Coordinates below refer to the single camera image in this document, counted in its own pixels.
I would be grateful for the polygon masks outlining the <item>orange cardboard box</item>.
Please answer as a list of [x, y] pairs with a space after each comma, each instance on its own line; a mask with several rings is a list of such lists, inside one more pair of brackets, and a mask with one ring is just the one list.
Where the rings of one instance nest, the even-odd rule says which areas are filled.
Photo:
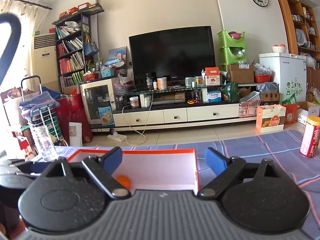
[[[89, 157], [101, 157], [110, 150], [80, 148], [67, 158], [78, 163]], [[178, 150], [122, 150], [123, 159], [112, 177], [127, 176], [133, 194], [136, 190], [192, 191], [200, 188], [196, 151]]]

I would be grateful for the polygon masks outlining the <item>black flat screen television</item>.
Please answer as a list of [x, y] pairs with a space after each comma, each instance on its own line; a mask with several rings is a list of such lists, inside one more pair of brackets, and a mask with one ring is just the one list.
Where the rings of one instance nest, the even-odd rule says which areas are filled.
[[214, 67], [215, 54], [210, 26], [183, 27], [130, 36], [129, 45], [135, 84], [146, 85], [146, 75], [168, 81], [200, 75]]

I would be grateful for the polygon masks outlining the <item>glass mason jar mug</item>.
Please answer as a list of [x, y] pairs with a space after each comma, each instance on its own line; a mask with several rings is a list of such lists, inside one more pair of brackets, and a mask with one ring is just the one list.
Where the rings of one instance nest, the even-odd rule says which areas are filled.
[[38, 154], [44, 161], [54, 161], [58, 159], [50, 133], [46, 126], [32, 127], [31, 134], [35, 142]]

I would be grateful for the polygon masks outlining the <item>beige standing air conditioner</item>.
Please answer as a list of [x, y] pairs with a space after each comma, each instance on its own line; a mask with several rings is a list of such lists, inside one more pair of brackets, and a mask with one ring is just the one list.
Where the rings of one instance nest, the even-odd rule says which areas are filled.
[[53, 91], [59, 91], [56, 35], [54, 33], [33, 37], [33, 74], [41, 78], [42, 85]]

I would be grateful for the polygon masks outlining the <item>small orange fruit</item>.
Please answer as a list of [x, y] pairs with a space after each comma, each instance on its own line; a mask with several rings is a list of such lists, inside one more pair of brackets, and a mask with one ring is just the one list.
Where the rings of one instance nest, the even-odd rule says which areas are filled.
[[117, 176], [116, 181], [127, 190], [131, 189], [131, 180], [127, 176]]

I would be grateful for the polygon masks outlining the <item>blue plaid bed sheet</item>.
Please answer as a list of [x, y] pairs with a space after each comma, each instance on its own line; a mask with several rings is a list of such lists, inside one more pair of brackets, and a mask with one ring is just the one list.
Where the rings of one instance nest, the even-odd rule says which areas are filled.
[[[188, 144], [127, 146], [124, 150], [178, 150], [194, 149], [196, 151], [197, 171], [200, 186], [215, 178], [204, 161], [205, 151], [212, 147], [227, 157], [239, 156], [250, 163], [259, 163], [264, 158], [273, 159], [295, 183], [303, 190], [310, 201], [310, 212], [301, 232], [289, 236], [266, 236], [266, 239], [319, 239], [319, 159], [305, 158], [299, 153], [302, 135], [294, 130], [256, 135], [253, 137], [220, 140], [212, 142], [195, 142]], [[120, 226], [108, 227], [106, 223], [96, 227], [93, 232], [71, 233], [64, 239], [260, 239], [257, 233], [247, 233], [233, 223], [218, 216], [217, 209], [210, 212], [213, 222], [207, 222], [207, 206], [197, 209], [197, 213], [185, 213], [191, 225], [183, 225], [181, 219], [170, 222], [167, 219], [160, 224], [164, 229], [152, 227], [152, 232], [142, 233], [132, 230], [123, 231]]]

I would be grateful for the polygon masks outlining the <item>white power strip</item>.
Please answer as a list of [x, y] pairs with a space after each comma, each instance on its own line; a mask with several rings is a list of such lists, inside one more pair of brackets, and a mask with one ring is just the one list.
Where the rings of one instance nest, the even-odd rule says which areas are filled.
[[118, 133], [109, 134], [107, 137], [108, 137], [108, 139], [113, 140], [113, 141], [117, 141], [117, 142], [124, 142], [127, 140], [126, 135], [121, 135]]

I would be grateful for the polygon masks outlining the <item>white tv stand cabinet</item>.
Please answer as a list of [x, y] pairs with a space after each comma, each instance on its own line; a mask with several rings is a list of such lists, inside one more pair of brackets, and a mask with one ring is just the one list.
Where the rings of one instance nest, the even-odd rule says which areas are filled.
[[254, 121], [255, 116], [241, 117], [237, 103], [179, 108], [142, 110], [113, 115], [116, 131], [186, 128]]

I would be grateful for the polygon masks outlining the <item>wooden shelf unit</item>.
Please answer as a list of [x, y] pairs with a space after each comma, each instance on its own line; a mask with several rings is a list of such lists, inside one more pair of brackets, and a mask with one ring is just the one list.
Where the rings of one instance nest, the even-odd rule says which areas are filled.
[[288, 52], [309, 54], [319, 64], [319, 29], [312, 7], [298, 0], [278, 0], [285, 24]]

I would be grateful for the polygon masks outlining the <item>red paper bag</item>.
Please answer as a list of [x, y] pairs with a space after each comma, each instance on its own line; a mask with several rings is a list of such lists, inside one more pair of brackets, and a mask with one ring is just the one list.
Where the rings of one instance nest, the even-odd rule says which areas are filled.
[[57, 101], [60, 107], [56, 108], [56, 114], [64, 139], [70, 143], [69, 123], [77, 122], [82, 124], [82, 142], [85, 144], [91, 142], [93, 135], [87, 120], [81, 94], [60, 98]]

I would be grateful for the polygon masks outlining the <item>red white carton box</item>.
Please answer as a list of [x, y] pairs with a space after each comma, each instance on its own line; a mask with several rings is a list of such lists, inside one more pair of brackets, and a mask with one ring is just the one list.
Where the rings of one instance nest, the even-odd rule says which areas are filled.
[[18, 152], [18, 158], [24, 159], [25, 161], [30, 161], [35, 157], [35, 154], [29, 144], [27, 137], [17, 136], [20, 151]]

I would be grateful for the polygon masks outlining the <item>black bookshelf with books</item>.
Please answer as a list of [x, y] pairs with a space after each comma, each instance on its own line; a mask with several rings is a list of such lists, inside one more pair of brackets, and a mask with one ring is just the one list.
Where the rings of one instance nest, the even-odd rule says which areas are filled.
[[61, 93], [64, 93], [66, 88], [80, 84], [88, 70], [88, 64], [93, 62], [93, 56], [86, 53], [85, 42], [93, 40], [91, 16], [101, 12], [104, 12], [104, 9], [99, 3], [86, 3], [82, 9], [71, 14], [63, 13], [63, 16], [53, 23]]

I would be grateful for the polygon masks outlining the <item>white glass door cabinet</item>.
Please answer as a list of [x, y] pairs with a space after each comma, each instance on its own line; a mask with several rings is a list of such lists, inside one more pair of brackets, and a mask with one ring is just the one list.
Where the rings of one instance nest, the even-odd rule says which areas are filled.
[[114, 126], [113, 110], [116, 109], [114, 84], [117, 77], [101, 78], [80, 85], [82, 102], [92, 127]]

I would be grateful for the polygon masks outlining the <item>orange white gift bag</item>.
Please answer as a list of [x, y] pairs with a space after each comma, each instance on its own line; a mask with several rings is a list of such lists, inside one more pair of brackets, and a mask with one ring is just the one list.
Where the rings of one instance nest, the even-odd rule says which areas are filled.
[[276, 132], [284, 129], [286, 108], [282, 105], [257, 107], [255, 128], [260, 133]]

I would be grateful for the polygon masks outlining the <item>green stacked plastic bins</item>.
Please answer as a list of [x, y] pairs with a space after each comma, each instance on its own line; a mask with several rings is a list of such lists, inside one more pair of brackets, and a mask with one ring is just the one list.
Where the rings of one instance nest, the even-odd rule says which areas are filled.
[[220, 70], [226, 72], [230, 64], [247, 62], [245, 32], [222, 30], [217, 37], [221, 54]]

